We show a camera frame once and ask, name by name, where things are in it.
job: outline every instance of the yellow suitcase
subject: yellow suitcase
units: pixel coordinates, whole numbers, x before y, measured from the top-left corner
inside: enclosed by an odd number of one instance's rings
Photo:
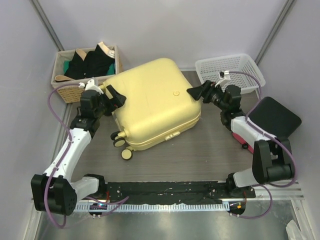
[[[109,98],[107,86],[126,97],[113,112],[119,131],[111,135],[113,145],[129,144],[121,156],[131,159],[133,151],[146,150],[192,128],[201,115],[201,101],[195,101],[174,61],[160,58],[107,79],[100,86]]]

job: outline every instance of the white wall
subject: white wall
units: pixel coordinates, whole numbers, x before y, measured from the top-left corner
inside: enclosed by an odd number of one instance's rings
[[[39,0],[65,49],[117,44],[128,69],[160,57],[259,53],[285,0]]]
[[[297,1],[263,58],[263,92],[302,119],[290,137],[298,181],[320,238],[320,1]]]
[[[0,239],[21,240],[31,178],[49,165],[57,141],[46,103],[57,50],[27,0],[1,2],[0,33]],[[61,115],[65,104],[52,100]]]

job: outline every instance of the wooden floor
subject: wooden floor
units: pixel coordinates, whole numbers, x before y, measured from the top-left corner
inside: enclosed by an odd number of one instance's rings
[[[195,87],[195,71],[183,72]],[[255,92],[242,96],[244,112],[257,101]],[[73,104],[70,119],[76,115]],[[199,122],[181,135],[145,151],[136,151],[130,161],[121,158],[123,147],[115,148],[110,134],[117,131],[112,117],[103,117],[100,128],[84,150],[72,181],[85,174],[103,175],[106,182],[226,180],[229,173],[252,165],[252,154],[243,150],[220,121],[220,110],[212,103],[202,105]]]

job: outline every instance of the gray floor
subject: gray floor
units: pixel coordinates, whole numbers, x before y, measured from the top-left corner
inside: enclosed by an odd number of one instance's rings
[[[257,216],[268,206],[269,201],[250,201],[245,215]],[[42,214],[35,239],[287,240],[286,225],[296,221],[290,201],[275,201],[271,212],[257,220],[239,219],[225,211],[113,213],[101,219],[88,215],[69,216],[67,226],[71,228],[59,230]]]
[[[193,86],[200,85],[195,71],[184,72]],[[247,112],[257,100],[255,92],[242,96],[241,107]],[[76,115],[73,105],[71,118]],[[85,174],[103,175],[109,182],[206,181],[225,180],[229,173],[251,167],[252,154],[220,122],[220,110],[212,103],[202,106],[202,116],[192,128],[168,142],[145,151],[134,152],[130,161],[115,148],[110,134],[117,131],[112,117],[103,117],[100,128],[83,152],[72,181]]]

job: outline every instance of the robotic arm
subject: robotic arm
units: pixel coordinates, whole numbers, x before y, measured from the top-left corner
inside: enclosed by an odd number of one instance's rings
[[[107,89],[112,95],[111,99],[91,79],[81,95],[80,114],[74,118],[70,125],[71,146],[64,156],[63,162],[54,173],[48,191],[48,205],[52,213],[69,216],[78,201],[87,196],[100,198],[106,193],[105,179],[101,175],[86,174],[76,182],[71,182],[71,176],[81,154],[98,130],[100,118],[103,115],[110,116],[115,109],[122,107],[125,103],[126,97],[119,94],[111,85],[107,86]],[[35,174],[31,180],[34,205],[38,211],[46,210],[45,186],[69,141],[67,138],[62,149],[44,173],[42,175]]]
[[[203,97],[203,103],[213,103],[221,109],[221,123],[247,147],[253,149],[252,168],[229,174],[226,179],[229,190],[291,179],[295,175],[295,169],[288,154],[266,137],[266,132],[261,127],[252,121],[248,124],[250,120],[246,119],[240,108],[240,87],[228,85],[223,92],[221,86],[230,80],[229,72],[220,72],[219,77],[217,83],[207,80],[201,86],[189,88],[187,92],[195,100]],[[270,133],[268,135],[277,138],[291,152],[290,142],[286,137]]]

